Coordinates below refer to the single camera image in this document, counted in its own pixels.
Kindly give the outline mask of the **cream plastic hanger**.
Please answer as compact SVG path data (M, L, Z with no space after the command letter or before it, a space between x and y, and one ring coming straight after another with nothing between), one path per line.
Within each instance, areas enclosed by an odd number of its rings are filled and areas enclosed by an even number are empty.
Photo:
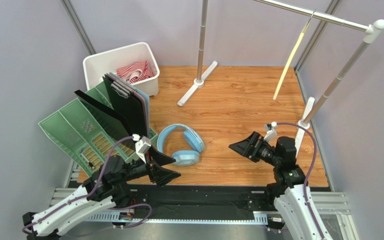
M276 88L275 88L275 91L274 91L274 94L273 94L273 97L272 97L273 100L276 100L276 99L278 98L278 95L279 95L279 92L280 92L281 87L282 87L282 85L283 85L283 82L284 82L284 80L285 80L287 71L288 71L288 69L289 69L289 67L290 67L290 65L291 65L291 63L292 63L292 60L293 60L293 58L294 58L294 56L295 56L295 54L296 54L296 52L297 52L297 50L298 50L298 48L299 48L301 42L302 42L302 40L303 40L305 34L306 34L307 29L309 28L309 25L310 25L310 23L311 23L311 20L312 20L312 18L313 18L313 16L314 16L315 12L316 12L316 10L314 10L314 11L312 12L312 14L310 15L310 17L309 17L307 23L304 25L303 29L301 30L300 34L298 35L297 41L296 41L294 47L292 48L292 50L291 50L291 52L290 52L290 55L289 55L289 57L288 57L288 59L287 59L287 61L286 61L286 64L285 64L285 66L284 66L284 68L283 68L283 71L282 71L282 73L281 73L281 76L280 76L280 78L279 78L279 81L278 81L278 83L277 83L277 86L276 86Z

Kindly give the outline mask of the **red white striped tank top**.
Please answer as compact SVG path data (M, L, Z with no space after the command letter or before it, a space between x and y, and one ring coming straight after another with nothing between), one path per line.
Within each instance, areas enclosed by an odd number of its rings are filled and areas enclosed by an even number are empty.
M154 77L154 73L146 60L120 67L116 70L116 75L130 84Z

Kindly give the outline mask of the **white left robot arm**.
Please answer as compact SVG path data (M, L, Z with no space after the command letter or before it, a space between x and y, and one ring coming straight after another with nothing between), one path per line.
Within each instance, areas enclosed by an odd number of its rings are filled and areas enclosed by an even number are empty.
M135 208L128 182L148 176L151 183L163 187L181 176L164 167L174 162L174 158L154 147L144 154L144 159L129 163L120 155L112 155L68 197L42 212L25 213L22 231L28 240L58 240L101 211Z

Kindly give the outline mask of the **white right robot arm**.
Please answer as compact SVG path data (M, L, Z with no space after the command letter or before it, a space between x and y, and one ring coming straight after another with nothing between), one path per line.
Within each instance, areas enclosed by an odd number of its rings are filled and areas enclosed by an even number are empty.
M311 196L303 170L296 163L295 140L280 136L271 146L258 132L228 146L252 162L264 161L273 166L275 182L266 186L265 202L281 215L295 240L330 240Z

